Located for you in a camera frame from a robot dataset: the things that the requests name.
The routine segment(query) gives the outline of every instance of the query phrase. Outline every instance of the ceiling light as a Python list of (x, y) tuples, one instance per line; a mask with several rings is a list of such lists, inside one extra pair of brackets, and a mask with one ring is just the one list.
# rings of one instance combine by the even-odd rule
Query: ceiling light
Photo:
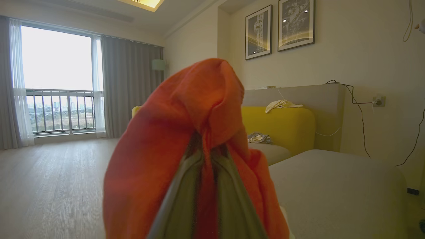
[(118, 0), (118, 1), (155, 12), (164, 0)]

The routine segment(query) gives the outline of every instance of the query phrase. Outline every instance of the orange towel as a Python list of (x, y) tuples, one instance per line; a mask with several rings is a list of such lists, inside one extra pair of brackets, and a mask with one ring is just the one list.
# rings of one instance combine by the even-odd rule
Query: orange towel
[(132, 119), (109, 162), (103, 219), (107, 238), (145, 238), (194, 131), (205, 164), (198, 193), (198, 239), (218, 238), (210, 149), (226, 143), (270, 239), (287, 239), (264, 155), (248, 149), (242, 124), (244, 88), (227, 61), (209, 59), (163, 82)]

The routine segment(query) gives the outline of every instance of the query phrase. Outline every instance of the white sheer curtain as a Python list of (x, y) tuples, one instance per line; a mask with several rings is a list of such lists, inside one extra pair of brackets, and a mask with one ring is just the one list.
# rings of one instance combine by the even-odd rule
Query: white sheer curtain
[(22, 65), (21, 21), (9, 19), (10, 24), (10, 59), (13, 79), (16, 116), (22, 146), (34, 145), (31, 121), (26, 100), (26, 89)]
[(102, 69), (102, 41), (100, 36), (93, 37), (93, 93), (94, 117), (96, 135), (98, 138), (106, 137), (105, 131), (105, 105), (103, 97), (103, 69)]

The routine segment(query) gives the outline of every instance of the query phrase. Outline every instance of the sky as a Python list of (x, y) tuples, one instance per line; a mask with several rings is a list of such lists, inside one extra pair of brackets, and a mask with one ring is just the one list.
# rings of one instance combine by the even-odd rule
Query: sky
[(93, 90), (90, 37), (21, 29), (25, 88)]

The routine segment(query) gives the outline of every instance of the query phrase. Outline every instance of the balcony railing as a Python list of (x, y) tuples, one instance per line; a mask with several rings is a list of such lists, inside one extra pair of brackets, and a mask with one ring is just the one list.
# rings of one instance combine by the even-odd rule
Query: balcony railing
[(26, 89), (33, 134), (95, 131), (93, 91)]

